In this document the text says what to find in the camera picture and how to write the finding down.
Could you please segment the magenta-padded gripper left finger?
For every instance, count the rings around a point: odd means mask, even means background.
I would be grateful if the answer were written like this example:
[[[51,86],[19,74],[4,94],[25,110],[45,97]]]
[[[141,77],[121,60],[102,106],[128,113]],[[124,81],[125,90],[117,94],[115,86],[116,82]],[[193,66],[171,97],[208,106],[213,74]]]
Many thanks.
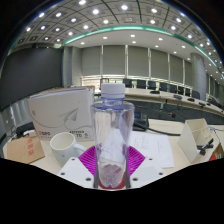
[[[84,188],[97,188],[95,147],[90,147],[78,158],[71,157],[59,171],[58,176]]]

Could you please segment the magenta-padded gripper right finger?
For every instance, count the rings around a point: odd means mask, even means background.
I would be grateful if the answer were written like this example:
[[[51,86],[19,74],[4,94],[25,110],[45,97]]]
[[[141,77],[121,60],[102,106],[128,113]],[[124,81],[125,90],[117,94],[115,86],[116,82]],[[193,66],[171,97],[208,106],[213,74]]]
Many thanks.
[[[130,146],[127,151],[125,181],[128,189],[140,188],[164,176],[163,169],[153,159]]]

